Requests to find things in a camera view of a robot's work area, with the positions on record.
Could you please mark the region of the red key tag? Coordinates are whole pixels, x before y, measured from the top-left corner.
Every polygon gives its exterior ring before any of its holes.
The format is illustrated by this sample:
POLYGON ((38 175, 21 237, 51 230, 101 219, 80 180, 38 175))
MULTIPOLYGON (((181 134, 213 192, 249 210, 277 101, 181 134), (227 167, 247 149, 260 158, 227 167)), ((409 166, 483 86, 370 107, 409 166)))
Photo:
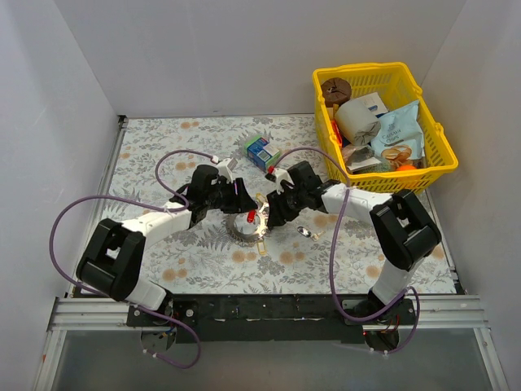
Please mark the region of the red key tag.
POLYGON ((256 211, 252 210, 247 215, 247 222, 248 223, 253 223, 255 221, 255 218, 256 218, 256 211))

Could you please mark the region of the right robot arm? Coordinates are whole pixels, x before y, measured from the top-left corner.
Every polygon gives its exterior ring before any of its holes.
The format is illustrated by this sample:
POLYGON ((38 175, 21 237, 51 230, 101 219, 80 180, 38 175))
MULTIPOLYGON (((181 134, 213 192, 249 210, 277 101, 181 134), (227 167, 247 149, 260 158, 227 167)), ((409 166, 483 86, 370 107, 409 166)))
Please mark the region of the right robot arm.
POLYGON ((367 298, 345 310, 338 296, 333 302, 349 322, 390 322, 398 303, 410 289, 415 271, 441 241, 438 226, 410 190, 378 193, 349 187, 330 179, 322 181, 307 161, 289 169, 270 168, 265 175, 276 186, 267 195, 268 228, 284 226, 305 209, 350 217, 370 224, 384 255, 382 271, 367 298))

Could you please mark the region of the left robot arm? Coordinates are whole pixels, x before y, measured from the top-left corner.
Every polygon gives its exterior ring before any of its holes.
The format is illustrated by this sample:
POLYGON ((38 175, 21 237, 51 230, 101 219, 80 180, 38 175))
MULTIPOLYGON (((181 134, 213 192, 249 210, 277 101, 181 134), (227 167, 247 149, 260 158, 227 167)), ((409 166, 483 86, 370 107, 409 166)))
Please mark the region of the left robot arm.
POLYGON ((217 165, 198 165, 187 184, 184 198, 174 196, 163 208, 116 222, 103 219, 95 228, 76 270, 77 278, 109 296, 145 307, 145 315, 157 326, 167 324, 173 306, 167 290, 140 277, 145 251, 170 235, 187 231, 206 218, 209 210, 226 214, 257 209, 242 178, 234 178, 237 161, 224 159, 217 165))

